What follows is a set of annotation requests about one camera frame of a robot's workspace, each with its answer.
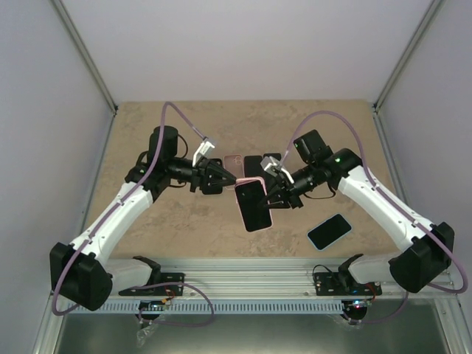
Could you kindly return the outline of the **light pink phone case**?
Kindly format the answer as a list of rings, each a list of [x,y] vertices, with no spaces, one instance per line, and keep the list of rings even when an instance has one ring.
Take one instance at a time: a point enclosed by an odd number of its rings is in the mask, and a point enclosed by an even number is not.
[[[225,155],[223,167],[236,178],[244,177],[243,157],[240,154]]]

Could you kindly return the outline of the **black smartphone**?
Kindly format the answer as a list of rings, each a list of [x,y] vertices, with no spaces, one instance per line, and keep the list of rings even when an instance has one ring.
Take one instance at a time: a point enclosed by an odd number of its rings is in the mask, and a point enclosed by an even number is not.
[[[260,155],[245,156],[243,158],[244,176],[246,178],[263,177],[264,171],[260,164],[262,160],[263,157]]]

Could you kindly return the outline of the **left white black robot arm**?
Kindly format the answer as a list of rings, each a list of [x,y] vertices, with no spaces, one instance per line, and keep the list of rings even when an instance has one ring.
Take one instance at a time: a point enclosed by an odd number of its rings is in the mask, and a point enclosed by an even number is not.
[[[179,157],[178,130],[153,130],[148,149],[139,155],[117,196],[100,217],[71,243],[56,243],[49,254],[53,299],[64,296],[88,310],[99,309],[115,294],[141,290],[156,293],[163,283],[161,266],[143,256],[112,260],[112,251],[134,221],[170,187],[172,181],[196,190],[232,186],[235,176],[215,159],[214,145],[203,139],[192,159]]]

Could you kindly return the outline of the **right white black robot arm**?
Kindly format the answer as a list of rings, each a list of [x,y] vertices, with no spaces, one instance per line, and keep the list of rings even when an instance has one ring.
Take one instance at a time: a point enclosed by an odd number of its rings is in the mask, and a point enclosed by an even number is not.
[[[454,230],[410,209],[371,175],[356,153],[348,148],[333,152],[316,130],[295,139],[294,146],[306,164],[294,173],[273,156],[261,161],[262,169],[274,178],[261,208],[300,208],[302,194],[326,184],[357,203],[398,249],[381,256],[357,254],[345,261],[338,277],[343,292],[356,294],[365,283],[394,281],[415,294],[451,265]]]

